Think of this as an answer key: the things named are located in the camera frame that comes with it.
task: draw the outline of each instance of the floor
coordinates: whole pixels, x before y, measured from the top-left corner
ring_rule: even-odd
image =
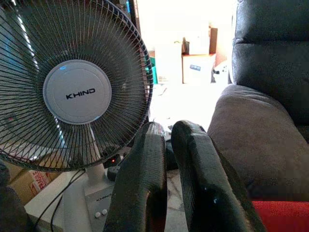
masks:
[[[208,129],[211,117],[225,84],[192,85],[155,85],[150,106],[150,120],[160,123],[167,138],[169,126],[179,120],[189,120]],[[180,176],[178,170],[168,174],[168,211],[166,232],[187,232]]]

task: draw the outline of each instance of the fan guard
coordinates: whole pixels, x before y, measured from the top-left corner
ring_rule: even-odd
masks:
[[[125,14],[107,0],[0,5],[0,158],[34,170],[71,171],[126,146],[147,116],[153,80],[146,47]],[[65,122],[44,101],[48,74],[71,60],[93,64],[110,82],[106,111],[89,123]]]

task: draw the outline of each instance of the electric fan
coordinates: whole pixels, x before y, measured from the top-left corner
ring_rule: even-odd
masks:
[[[63,195],[64,229],[101,231],[104,219],[88,212],[109,205],[96,201],[113,189],[102,163],[149,109],[145,45],[108,0],[4,0],[0,21],[0,157],[39,171],[86,168]]]

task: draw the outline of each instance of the white button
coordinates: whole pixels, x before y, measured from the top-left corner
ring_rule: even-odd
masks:
[[[103,210],[102,210],[102,215],[103,215],[103,216],[107,215],[107,209],[103,209]]]
[[[99,218],[100,216],[101,216],[101,213],[100,212],[96,212],[95,217]]]

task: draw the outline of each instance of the fan hub cover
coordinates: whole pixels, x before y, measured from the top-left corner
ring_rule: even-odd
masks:
[[[69,124],[87,124],[109,107],[112,88],[105,72],[84,60],[68,60],[47,75],[43,97],[49,111]]]

